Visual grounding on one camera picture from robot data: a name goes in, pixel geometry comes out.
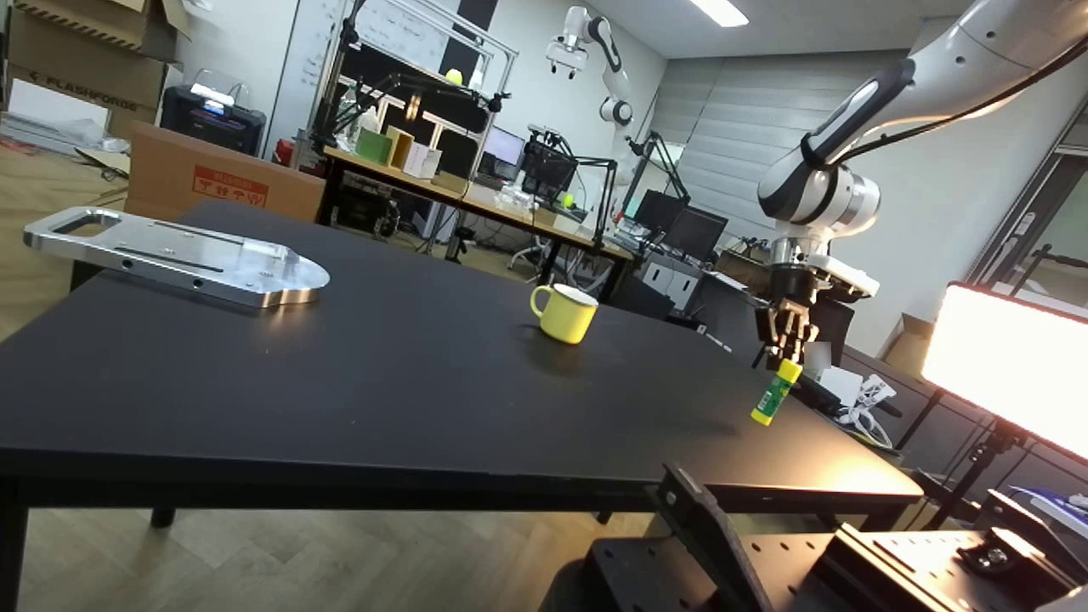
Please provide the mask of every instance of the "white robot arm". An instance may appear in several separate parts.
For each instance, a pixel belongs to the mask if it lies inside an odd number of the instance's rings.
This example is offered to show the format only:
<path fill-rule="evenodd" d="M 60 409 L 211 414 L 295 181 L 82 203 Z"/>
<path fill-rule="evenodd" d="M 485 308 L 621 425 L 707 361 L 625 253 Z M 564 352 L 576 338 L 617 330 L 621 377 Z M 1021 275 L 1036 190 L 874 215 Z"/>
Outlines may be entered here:
<path fill-rule="evenodd" d="M 564 67 L 567 79 L 576 79 L 584 67 L 584 49 L 598 43 L 604 55 L 604 102 L 598 115 L 617 125 L 633 123 L 633 105 L 629 105 L 629 74 L 621 67 L 621 55 L 612 38 L 612 25 L 604 17 L 591 17 L 584 8 L 571 8 L 564 17 L 564 29 L 556 38 L 549 49 L 552 70 Z"/>
<path fill-rule="evenodd" d="M 778 262 L 770 343 L 803 357 L 816 330 L 805 308 L 838 287 L 879 289 L 830 257 L 834 237 L 867 230 L 881 211 L 874 181 L 847 159 L 981 115 L 1084 52 L 1088 0 L 976 0 L 941 38 L 859 86 L 821 129 L 805 131 L 761 181 L 757 203 L 792 237 Z"/>

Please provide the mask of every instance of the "table leg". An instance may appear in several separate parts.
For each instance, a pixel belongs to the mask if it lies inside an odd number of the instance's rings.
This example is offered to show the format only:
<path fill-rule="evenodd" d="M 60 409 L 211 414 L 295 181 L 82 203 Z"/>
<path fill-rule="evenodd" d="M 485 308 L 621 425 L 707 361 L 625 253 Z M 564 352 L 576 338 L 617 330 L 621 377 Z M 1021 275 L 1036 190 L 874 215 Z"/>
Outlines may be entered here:
<path fill-rule="evenodd" d="M 431 248 L 434 248 L 434 233 L 439 233 L 439 227 L 441 227 L 441 215 L 446 215 L 446 207 L 439 203 L 439 202 L 431 202 L 430 203 L 430 216 L 423 220 L 423 230 L 418 230 L 418 237 L 423 237 L 423 254 L 431 254 Z"/>
<path fill-rule="evenodd" d="M 549 248 L 549 257 L 543 257 L 543 264 L 541 264 L 539 287 L 549 287 L 549 282 L 552 282 L 558 248 L 561 248 L 561 242 L 552 237 L 552 248 Z"/>
<path fill-rule="evenodd" d="M 102 268 L 88 262 L 72 262 L 67 292 L 82 289 L 82 282 L 94 278 Z"/>
<path fill-rule="evenodd" d="M 341 182 L 345 182 L 345 163 L 328 156 L 328 190 L 324 190 L 320 207 L 315 207 L 315 223 L 333 223 Z"/>
<path fill-rule="evenodd" d="M 602 287 L 602 301 L 612 301 L 612 292 L 619 289 L 621 268 L 625 268 L 625 262 L 612 257 L 612 268 L 609 268 L 604 287 Z"/>
<path fill-rule="evenodd" d="M 906 516 L 909 508 L 867 514 L 859 521 L 859 529 L 896 529 L 896 523 Z"/>
<path fill-rule="evenodd" d="M 460 233 L 462 223 L 466 223 L 466 215 L 454 211 L 454 230 L 446 237 L 446 262 L 462 262 L 462 244 L 466 244 L 466 237 Z"/>
<path fill-rule="evenodd" d="M 151 528 L 168 529 L 176 516 L 176 508 L 152 508 L 151 510 Z"/>
<path fill-rule="evenodd" d="M 16 483 L 0 483 L 0 612 L 20 606 L 27 496 Z"/>

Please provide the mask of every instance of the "white wall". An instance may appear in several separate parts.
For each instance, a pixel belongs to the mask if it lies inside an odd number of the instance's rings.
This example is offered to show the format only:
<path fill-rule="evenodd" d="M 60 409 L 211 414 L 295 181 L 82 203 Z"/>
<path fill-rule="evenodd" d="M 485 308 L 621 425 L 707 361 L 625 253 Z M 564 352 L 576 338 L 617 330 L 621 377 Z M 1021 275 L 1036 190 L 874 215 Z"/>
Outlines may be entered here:
<path fill-rule="evenodd" d="M 983 120 L 854 163 L 885 190 L 879 227 L 838 244 L 840 257 L 885 282 L 881 297 L 857 307 L 854 346 L 881 352 L 900 314 L 936 316 L 945 282 L 981 257 L 1084 92 L 1088 58 Z"/>
<path fill-rule="evenodd" d="M 1057 254 L 1088 262 L 1088 181 L 1064 196 L 1036 244 L 1050 244 Z"/>
<path fill-rule="evenodd" d="M 211 0 L 209 17 L 193 21 L 192 35 L 176 38 L 176 66 L 188 79 L 211 67 L 219 80 L 241 80 L 241 105 L 271 112 L 275 86 L 295 21 L 301 0 Z"/>
<path fill-rule="evenodd" d="M 612 152 L 612 125 L 598 120 L 598 105 L 604 97 L 602 70 L 604 58 L 598 49 L 590 49 L 584 70 L 567 80 L 567 74 L 552 74 L 543 62 L 543 49 L 564 25 L 571 0 L 499 0 L 490 29 L 519 52 L 509 92 L 514 97 L 499 112 L 499 125 L 527 136 L 527 125 L 549 125 L 571 139 L 576 152 L 609 156 Z M 643 123 L 654 105 L 654 92 L 666 70 L 666 62 L 646 43 L 633 40 L 617 28 L 617 40 L 633 80 L 633 125 Z"/>

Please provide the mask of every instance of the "ceiling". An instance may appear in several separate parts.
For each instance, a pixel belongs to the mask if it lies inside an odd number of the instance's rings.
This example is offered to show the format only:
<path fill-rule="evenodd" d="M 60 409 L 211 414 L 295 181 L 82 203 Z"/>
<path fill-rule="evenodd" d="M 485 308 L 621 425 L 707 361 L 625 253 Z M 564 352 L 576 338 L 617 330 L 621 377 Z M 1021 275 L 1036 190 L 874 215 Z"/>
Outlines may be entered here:
<path fill-rule="evenodd" d="M 663 58 L 838 55 L 911 49 L 925 21 L 960 17 L 969 0 L 736 0 L 749 28 L 726 29 L 690 0 L 590 0 Z"/>

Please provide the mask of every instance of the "floor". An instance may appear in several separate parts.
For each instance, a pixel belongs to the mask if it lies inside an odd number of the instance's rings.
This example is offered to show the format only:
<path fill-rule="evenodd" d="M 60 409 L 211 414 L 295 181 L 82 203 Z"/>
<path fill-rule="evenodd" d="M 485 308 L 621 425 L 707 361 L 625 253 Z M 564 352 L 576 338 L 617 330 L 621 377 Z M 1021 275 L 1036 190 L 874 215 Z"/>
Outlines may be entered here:
<path fill-rule="evenodd" d="M 66 299 L 67 282 L 67 264 L 20 244 L 20 227 L 67 203 L 119 207 L 122 190 L 122 181 L 77 159 L 0 144 L 0 340 Z M 502 253 L 473 248 L 466 264 L 534 278 Z M 772 523 L 738 516 L 741 529 Z M 596 537 L 646 528 L 646 514 L 602 528 L 590 514 L 193 510 L 169 529 L 151 529 L 145 510 L 35 510 L 20 607 L 541 607 L 556 574 Z"/>

